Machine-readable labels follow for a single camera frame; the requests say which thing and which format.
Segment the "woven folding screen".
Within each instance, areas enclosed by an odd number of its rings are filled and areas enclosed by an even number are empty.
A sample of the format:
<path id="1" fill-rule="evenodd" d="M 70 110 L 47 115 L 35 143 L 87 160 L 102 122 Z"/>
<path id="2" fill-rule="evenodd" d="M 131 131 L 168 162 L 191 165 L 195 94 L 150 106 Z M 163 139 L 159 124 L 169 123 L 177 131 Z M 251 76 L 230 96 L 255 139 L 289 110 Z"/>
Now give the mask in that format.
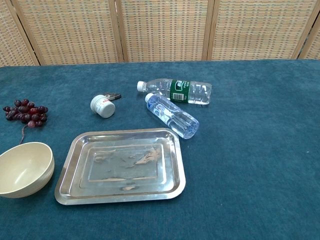
<path id="1" fill-rule="evenodd" d="M 320 0 L 0 0 L 0 68 L 320 59 Z"/>

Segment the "stainless steel tray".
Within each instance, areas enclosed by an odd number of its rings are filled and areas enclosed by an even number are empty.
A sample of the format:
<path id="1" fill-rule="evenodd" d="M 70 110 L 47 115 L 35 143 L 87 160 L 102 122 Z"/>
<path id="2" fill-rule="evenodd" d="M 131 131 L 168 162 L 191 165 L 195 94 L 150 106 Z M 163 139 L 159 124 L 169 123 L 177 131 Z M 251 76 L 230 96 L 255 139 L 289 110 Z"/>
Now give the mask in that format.
<path id="1" fill-rule="evenodd" d="M 175 198 L 185 186 L 171 129 L 92 131 L 72 141 L 54 195 L 63 205 L 152 201 Z"/>

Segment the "blue tablecloth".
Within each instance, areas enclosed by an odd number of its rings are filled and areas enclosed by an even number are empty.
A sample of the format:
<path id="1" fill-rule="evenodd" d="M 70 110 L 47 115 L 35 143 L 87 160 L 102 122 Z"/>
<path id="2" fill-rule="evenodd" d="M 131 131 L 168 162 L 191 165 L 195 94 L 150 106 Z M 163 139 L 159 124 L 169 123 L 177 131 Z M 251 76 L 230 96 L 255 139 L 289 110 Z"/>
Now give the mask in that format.
<path id="1" fill-rule="evenodd" d="M 199 130 L 181 140 L 184 191 L 170 200 L 66 206 L 55 197 L 73 139 L 92 131 L 161 128 L 138 81 L 212 85 L 209 105 L 181 104 Z M 91 110 L 119 93 L 115 112 Z M 148 62 L 0 67 L 0 154 L 22 138 L 3 106 L 28 99 L 47 122 L 25 142 L 49 145 L 50 182 L 0 197 L 0 240 L 320 240 L 320 60 Z"/>

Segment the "bunch of dark red grapes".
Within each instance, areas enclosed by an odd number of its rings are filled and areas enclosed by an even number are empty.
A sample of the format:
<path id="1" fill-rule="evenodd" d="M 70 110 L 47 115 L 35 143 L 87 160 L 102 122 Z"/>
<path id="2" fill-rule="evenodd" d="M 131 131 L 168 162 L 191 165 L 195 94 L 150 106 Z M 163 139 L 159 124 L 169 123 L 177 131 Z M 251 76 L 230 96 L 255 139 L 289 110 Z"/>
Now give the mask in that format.
<path id="1" fill-rule="evenodd" d="M 19 142 L 21 145 L 25 138 L 26 128 L 42 128 L 47 123 L 49 109 L 43 105 L 36 106 L 33 101 L 29 101 L 27 98 L 16 99 L 13 104 L 14 106 L 3 106 L 2 110 L 7 121 L 20 121 L 23 124 Z"/>

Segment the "white medicine jar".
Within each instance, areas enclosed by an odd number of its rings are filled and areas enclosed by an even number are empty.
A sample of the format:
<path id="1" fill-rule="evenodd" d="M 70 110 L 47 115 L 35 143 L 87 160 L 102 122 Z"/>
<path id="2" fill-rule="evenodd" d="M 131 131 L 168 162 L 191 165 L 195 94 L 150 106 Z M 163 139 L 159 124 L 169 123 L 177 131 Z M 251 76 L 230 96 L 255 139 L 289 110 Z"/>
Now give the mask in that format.
<path id="1" fill-rule="evenodd" d="M 96 95 L 90 102 L 91 110 L 102 118 L 109 118 L 115 113 L 116 106 L 102 94 Z"/>

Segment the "beige bowl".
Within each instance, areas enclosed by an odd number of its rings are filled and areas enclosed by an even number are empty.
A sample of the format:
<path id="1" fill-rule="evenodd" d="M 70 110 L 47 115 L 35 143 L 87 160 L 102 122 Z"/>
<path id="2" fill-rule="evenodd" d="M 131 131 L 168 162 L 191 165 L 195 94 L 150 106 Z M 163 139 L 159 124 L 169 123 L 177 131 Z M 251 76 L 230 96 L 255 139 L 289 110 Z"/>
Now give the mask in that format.
<path id="1" fill-rule="evenodd" d="M 41 190 L 55 169 L 52 149 L 42 142 L 17 145 L 0 155 L 0 197 L 24 198 Z"/>

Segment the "clear bottle with green label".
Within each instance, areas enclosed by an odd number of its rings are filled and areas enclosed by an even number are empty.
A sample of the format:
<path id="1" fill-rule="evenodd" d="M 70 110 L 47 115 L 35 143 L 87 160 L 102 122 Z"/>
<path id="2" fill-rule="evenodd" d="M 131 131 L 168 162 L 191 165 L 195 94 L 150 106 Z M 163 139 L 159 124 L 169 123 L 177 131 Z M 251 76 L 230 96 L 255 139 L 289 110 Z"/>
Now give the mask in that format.
<path id="1" fill-rule="evenodd" d="M 206 82 L 158 78 L 138 81 L 137 91 L 159 94 L 173 102 L 208 105 L 212 85 Z"/>

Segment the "clear bottle with blue tint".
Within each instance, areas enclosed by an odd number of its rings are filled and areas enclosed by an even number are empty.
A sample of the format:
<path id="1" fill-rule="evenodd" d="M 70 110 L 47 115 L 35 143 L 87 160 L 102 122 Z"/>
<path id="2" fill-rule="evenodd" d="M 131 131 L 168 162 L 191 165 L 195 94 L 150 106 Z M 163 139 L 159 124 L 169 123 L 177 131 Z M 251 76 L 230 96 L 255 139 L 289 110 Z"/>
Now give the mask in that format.
<path id="1" fill-rule="evenodd" d="M 183 139 L 192 138 L 199 129 L 199 121 L 173 102 L 157 93 L 145 96 L 147 109 Z"/>

